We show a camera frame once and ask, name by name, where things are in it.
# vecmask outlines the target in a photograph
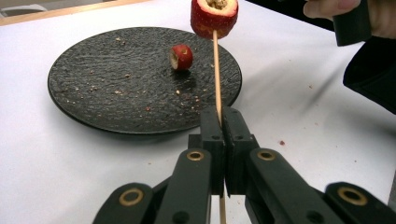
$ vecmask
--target white table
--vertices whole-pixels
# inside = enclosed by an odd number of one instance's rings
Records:
[[[83,126],[51,101],[54,61],[106,31],[158,26],[192,32],[186,0],[153,0],[0,27],[0,222],[91,223],[109,194],[131,182],[152,187],[172,174],[188,134],[120,136]],[[238,61],[240,110],[261,147],[282,153],[319,190],[346,181],[389,198],[396,118],[347,89],[342,78],[361,44],[240,1],[219,43]],[[212,223],[219,222],[213,200]],[[227,200],[228,223],[248,223],[244,198]]]

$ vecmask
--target round plate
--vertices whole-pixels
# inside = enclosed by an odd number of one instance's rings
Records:
[[[191,69],[175,72],[169,50],[187,44]],[[219,46],[221,98],[231,105],[242,76]],[[49,94],[71,118],[94,128],[129,134],[174,133],[197,127],[200,111],[215,104],[213,42],[160,28],[120,29],[87,38],[65,51],[49,71]]]

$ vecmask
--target strawberry piece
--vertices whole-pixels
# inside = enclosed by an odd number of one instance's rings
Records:
[[[228,35],[238,18],[237,0],[192,0],[191,28],[200,37],[213,39],[217,30],[218,39]]]
[[[169,60],[176,71],[189,70],[192,59],[192,51],[187,45],[175,45],[169,52]]]

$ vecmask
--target hollowed strawberry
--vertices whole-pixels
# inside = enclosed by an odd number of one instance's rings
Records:
[[[200,37],[212,39],[228,35],[238,18],[237,0],[192,0],[191,28]]]
[[[169,52],[169,60],[176,71],[189,70],[192,59],[192,51],[187,45],[175,45]]]

